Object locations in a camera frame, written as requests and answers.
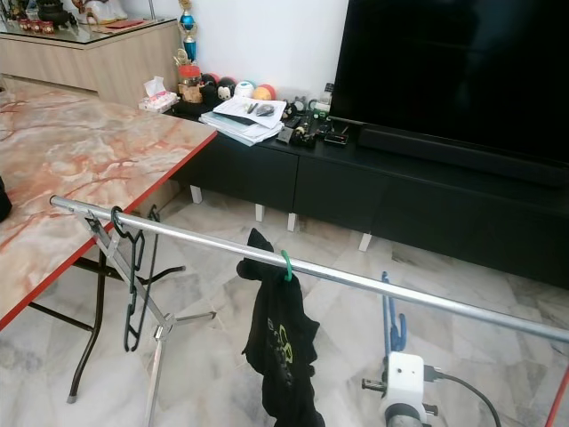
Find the tv stand leg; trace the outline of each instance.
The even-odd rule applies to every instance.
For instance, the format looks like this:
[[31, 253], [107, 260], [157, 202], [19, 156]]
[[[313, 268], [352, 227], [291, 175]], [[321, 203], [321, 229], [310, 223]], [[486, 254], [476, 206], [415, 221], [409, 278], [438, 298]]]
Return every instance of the tv stand leg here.
[[367, 251], [367, 247], [370, 245], [370, 241], [372, 240], [372, 235], [364, 233], [362, 236], [362, 241], [359, 243], [359, 250], [362, 252]]
[[257, 222], [263, 222], [265, 217], [265, 206], [255, 204], [255, 220]]
[[192, 192], [192, 200], [195, 204], [199, 205], [202, 203], [202, 189], [199, 187], [194, 187], [193, 185], [189, 186], [189, 190]]
[[286, 229], [294, 232], [294, 228], [296, 227], [296, 219], [297, 219], [298, 215], [296, 213], [289, 213], [288, 214], [288, 224], [286, 226]]

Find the clothes rack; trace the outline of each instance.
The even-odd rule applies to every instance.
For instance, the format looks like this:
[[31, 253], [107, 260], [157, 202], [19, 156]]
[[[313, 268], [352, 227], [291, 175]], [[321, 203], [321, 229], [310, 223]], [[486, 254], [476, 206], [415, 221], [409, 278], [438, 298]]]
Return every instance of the clothes rack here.
[[[100, 247], [100, 250], [108, 257], [108, 260], [115, 265], [116, 270], [122, 279], [126, 283], [129, 283], [131, 272], [130, 263], [120, 254], [119, 251], [117, 251], [120, 236], [118, 233], [114, 233], [113, 237], [111, 237], [105, 230], [105, 227], [103, 227], [103, 225], [100, 223], [100, 221], [111, 221], [111, 210], [58, 196], [52, 197], [51, 204], [53, 206], [66, 209], [76, 215], [76, 217], [92, 233], [93, 237], [96, 239], [97, 245]], [[280, 254], [274, 254], [254, 247], [240, 245], [238, 243], [221, 238], [214, 238], [203, 234], [198, 234], [192, 231], [176, 228], [160, 222], [153, 222], [126, 213], [117, 213], [116, 220], [123, 226], [133, 227], [137, 230], [148, 231], [151, 233], [156, 233], [157, 235], [168, 236], [170, 238], [177, 238], [190, 243], [199, 244], [201, 246], [224, 250], [233, 254], [240, 254], [246, 258], [250, 258], [259, 262], [265, 262], [277, 267], [287, 267], [287, 261]], [[322, 265], [314, 264], [312, 262], [290, 258], [290, 264], [292, 265], [294, 271], [306, 273], [318, 278], [331, 280], [332, 282], [337, 282], [358, 289], [375, 292], [376, 294], [386, 295], [389, 297], [397, 298], [399, 300], [418, 303], [435, 309], [445, 310], [459, 316], [473, 318], [497, 326], [504, 326], [509, 329], [537, 335], [549, 340], [569, 342], [569, 330], [554, 326], [547, 326], [541, 323], [533, 322], [531, 320], [499, 313], [497, 311], [483, 309], [431, 294], [425, 294], [420, 291], [414, 291], [412, 289], [396, 286], [390, 283], [382, 282], [380, 280], [358, 276], [356, 274], [332, 269]], [[137, 278], [135, 279], [134, 285], [136, 286], [141, 298], [146, 298], [146, 290]], [[158, 322], [158, 327], [154, 335], [157, 341], [157, 347], [154, 357], [152, 375], [150, 378], [147, 415], [145, 418], [145, 425], [151, 426], [153, 423], [156, 406], [156, 394], [159, 384], [160, 370], [162, 366], [162, 355], [164, 352], [167, 336], [178, 325], [185, 324], [200, 318], [214, 317], [215, 313], [204, 313], [185, 318], [176, 318], [170, 314], [163, 314], [151, 297], [148, 298], [148, 308], [153, 313]]]

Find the printed graphic on shirt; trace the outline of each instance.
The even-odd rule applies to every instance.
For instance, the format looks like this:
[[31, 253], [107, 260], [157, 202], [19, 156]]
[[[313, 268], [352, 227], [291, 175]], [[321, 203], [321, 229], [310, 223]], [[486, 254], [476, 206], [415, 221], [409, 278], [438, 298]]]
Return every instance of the printed graphic on shirt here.
[[283, 378], [287, 387], [293, 386], [293, 375], [288, 367], [288, 364], [293, 362], [293, 347], [288, 341], [286, 336], [286, 329], [283, 325], [279, 325], [278, 331], [273, 326], [273, 321], [267, 318], [268, 324], [268, 345], [275, 353], [275, 358], [278, 363], [279, 374]]

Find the flat screen tv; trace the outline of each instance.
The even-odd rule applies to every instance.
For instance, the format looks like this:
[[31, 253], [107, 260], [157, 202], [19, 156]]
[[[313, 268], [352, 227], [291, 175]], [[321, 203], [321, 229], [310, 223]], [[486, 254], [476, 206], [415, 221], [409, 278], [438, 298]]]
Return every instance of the flat screen tv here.
[[350, 0], [331, 115], [566, 166], [568, 29], [564, 0]]

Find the metal tripod stand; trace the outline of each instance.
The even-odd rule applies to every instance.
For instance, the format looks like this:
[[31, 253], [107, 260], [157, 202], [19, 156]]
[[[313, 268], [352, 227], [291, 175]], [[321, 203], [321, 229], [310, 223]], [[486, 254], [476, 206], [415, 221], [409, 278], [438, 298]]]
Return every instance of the metal tripod stand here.
[[[118, 250], [118, 244], [121, 240], [119, 234], [115, 232], [113, 233], [113, 237], [111, 237], [102, 226], [99, 219], [93, 216], [90, 212], [80, 213], [78, 211], [75, 211], [75, 214], [81, 223], [91, 232], [93, 238], [97, 243], [97, 246], [102, 251], [102, 253], [107, 256], [107, 259], [115, 266], [116, 272], [120, 275], [121, 279], [126, 284], [130, 284], [131, 271], [133, 266], [123, 257], [123, 255]], [[163, 314], [163, 312], [157, 307], [152, 297], [147, 296], [147, 289], [140, 282], [140, 279], [136, 275], [133, 275], [133, 277], [133, 284], [136, 287], [138, 294], [143, 300], [146, 300], [148, 298], [148, 308], [158, 322], [158, 326], [156, 327], [156, 331], [154, 333], [154, 337], [156, 339], [156, 350], [153, 357], [152, 372], [150, 374], [150, 383], [148, 387], [146, 414], [144, 417], [144, 426], [151, 427], [154, 422], [156, 399], [160, 385], [160, 374], [162, 372], [164, 352], [169, 335], [176, 327], [180, 325], [186, 325], [200, 319], [213, 319], [215, 318], [216, 313], [215, 311], [210, 311], [207, 313], [196, 314], [194, 316], [186, 316], [183, 318], [176, 318], [173, 314], [170, 313]]]

